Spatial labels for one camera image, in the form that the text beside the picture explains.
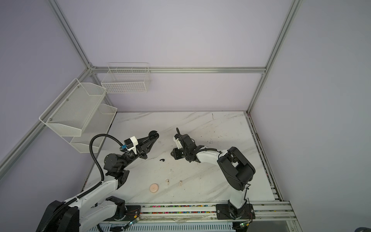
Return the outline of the pink round charging case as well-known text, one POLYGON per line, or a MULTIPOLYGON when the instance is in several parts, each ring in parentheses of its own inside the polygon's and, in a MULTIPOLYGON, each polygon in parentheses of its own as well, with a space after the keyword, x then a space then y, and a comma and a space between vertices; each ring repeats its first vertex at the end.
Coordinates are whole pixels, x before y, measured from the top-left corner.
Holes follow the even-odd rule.
POLYGON ((156 193, 159 190, 159 185, 156 184, 156 183, 151 184, 150 187, 149 187, 149 190, 150 190, 151 193, 156 193))

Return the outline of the black earbud charging case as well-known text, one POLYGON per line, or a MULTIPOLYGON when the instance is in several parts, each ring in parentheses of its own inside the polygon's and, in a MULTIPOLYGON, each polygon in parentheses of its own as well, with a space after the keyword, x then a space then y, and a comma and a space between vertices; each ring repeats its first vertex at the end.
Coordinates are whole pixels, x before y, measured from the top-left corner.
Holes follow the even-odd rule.
POLYGON ((156 130, 152 130, 149 134, 148 137, 150 140, 157 140, 159 138, 159 134, 156 130))

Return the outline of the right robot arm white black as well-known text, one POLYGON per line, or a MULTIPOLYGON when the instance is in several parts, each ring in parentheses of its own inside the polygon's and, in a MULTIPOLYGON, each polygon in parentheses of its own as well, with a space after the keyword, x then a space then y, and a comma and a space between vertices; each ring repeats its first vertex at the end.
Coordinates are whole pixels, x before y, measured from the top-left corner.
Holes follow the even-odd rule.
POLYGON ((202 145, 197 146, 188 134, 181 134, 179 129, 176 129, 174 142, 177 147, 173 149, 171 156, 175 160, 185 159, 188 162, 210 163, 219 166, 227 182, 233 188, 228 200, 231 210, 241 211, 247 207, 246 194, 256 169, 238 148, 218 150, 202 145))

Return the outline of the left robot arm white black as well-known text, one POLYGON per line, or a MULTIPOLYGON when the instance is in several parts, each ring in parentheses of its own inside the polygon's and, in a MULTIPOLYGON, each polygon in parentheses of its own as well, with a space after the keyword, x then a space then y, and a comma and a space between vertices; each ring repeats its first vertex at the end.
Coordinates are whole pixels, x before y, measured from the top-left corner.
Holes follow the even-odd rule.
POLYGON ((101 133, 90 140, 89 152, 99 173, 100 181, 78 195, 63 202, 48 205, 37 227, 38 232, 86 232, 106 219, 124 219, 128 213, 125 200, 112 196, 128 179, 126 168, 136 159, 147 159, 159 134, 152 130, 147 137, 131 137, 123 143, 115 137, 101 133), (93 143, 100 137, 114 140, 122 154, 110 153, 101 166, 93 152, 93 143))

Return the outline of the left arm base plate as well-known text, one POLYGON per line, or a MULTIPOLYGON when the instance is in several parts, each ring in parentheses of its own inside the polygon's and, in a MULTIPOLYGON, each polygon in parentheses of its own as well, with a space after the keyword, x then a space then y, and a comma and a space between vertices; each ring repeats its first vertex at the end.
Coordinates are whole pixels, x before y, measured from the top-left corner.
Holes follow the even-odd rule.
POLYGON ((116 221, 132 221, 140 216, 141 206, 140 205, 122 205, 117 207, 117 211, 113 216, 116 221))

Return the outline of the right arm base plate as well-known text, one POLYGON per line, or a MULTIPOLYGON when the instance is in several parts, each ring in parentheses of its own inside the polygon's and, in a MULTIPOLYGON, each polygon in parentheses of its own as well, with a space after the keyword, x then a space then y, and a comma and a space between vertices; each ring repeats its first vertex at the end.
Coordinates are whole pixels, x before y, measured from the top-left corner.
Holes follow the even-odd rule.
POLYGON ((216 206, 217 219, 255 219, 255 210, 252 204, 245 203, 241 208, 237 209, 232 204, 217 204, 216 206))

